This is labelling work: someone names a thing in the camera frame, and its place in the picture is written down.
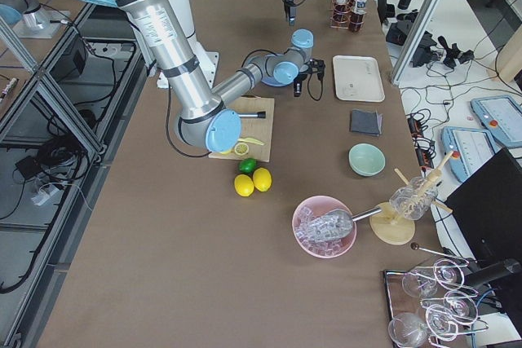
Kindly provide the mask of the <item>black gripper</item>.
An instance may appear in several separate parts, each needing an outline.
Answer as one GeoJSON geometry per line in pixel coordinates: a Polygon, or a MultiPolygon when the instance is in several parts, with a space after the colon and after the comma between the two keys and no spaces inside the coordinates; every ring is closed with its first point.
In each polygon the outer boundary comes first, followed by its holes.
{"type": "Polygon", "coordinates": [[[293,81],[294,97],[300,97],[303,93],[303,77],[296,77],[293,81]]]}

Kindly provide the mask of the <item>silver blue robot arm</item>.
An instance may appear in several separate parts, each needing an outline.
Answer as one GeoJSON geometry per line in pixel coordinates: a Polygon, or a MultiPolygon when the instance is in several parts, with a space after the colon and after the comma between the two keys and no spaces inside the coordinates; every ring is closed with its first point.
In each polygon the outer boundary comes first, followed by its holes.
{"type": "Polygon", "coordinates": [[[290,84],[312,56],[312,32],[298,29],[285,52],[254,56],[230,78],[212,88],[169,0],[81,1],[115,7],[133,18],[181,103],[176,135],[188,145],[211,152],[233,148],[241,135],[241,118],[228,108],[232,101],[261,81],[290,84]]]}

